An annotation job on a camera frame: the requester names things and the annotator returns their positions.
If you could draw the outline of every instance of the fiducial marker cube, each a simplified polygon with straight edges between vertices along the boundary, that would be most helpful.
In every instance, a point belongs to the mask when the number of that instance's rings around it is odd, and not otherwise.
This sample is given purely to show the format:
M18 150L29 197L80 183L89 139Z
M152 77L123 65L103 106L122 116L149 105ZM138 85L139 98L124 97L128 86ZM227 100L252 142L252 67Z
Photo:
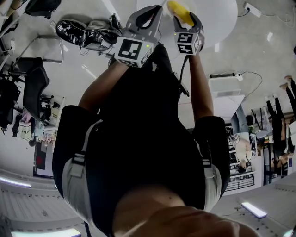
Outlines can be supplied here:
M120 63L141 68L153 50L153 43L133 38L118 37L114 57Z
M175 33L175 42L180 54L196 55L201 41L197 33Z

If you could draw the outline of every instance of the wall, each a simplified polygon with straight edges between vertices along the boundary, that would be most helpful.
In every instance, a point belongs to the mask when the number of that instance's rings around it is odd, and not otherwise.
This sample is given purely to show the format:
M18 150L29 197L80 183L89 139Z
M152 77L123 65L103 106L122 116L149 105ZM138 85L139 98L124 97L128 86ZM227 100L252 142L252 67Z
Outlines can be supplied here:
M13 124L18 112L13 113ZM19 137L12 136L12 125L4 135L0 132L0 168L27 176L33 176L35 147Z

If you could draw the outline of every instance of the white cable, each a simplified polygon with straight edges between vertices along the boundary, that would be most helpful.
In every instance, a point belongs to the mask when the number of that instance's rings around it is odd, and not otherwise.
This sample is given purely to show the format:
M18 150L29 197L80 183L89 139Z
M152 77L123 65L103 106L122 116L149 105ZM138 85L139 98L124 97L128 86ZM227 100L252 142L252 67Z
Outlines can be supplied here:
M295 7L293 7L293 25L289 25L288 22L291 22L292 20L288 20L287 16L290 17L289 14L285 14L286 15L286 21L282 20L278 15L264 15L262 14L262 16L265 16L265 17L277 17L279 18L282 22L284 22L286 24L287 27L290 27L290 28L294 28L295 27Z
M1 52L2 52L2 53L5 53L5 52L8 52L8 51L10 51L10 50L12 50L12 47L11 47L10 49L8 49L8 50L1 51Z

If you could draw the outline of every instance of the power strip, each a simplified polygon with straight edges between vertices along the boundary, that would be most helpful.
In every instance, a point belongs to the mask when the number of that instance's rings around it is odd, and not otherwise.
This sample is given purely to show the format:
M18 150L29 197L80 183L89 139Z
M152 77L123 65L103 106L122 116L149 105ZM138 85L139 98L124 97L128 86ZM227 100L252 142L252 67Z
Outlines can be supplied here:
M252 6L251 4L245 2L244 3L244 8L246 10L248 10L248 8L250 9L250 13L254 14L256 17L260 18L260 16L262 15L262 12L259 11L257 8L255 8L254 6Z
M11 40L10 45L11 45L11 50L15 51L15 41L14 41L14 39Z

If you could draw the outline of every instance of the electrical outlet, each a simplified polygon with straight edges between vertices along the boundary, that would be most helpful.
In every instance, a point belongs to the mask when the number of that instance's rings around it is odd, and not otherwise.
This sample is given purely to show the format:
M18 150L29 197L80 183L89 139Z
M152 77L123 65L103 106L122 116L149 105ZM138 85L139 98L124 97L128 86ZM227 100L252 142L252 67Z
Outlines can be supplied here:
M242 75L240 75L240 73L236 74L235 76L239 81L244 80L244 78L242 77Z
M246 10L248 10L248 8L250 9L250 13L254 14L256 17L259 17L261 16L262 12L259 11L257 8L255 8L254 6L252 6L251 4L245 2L244 4L244 8Z

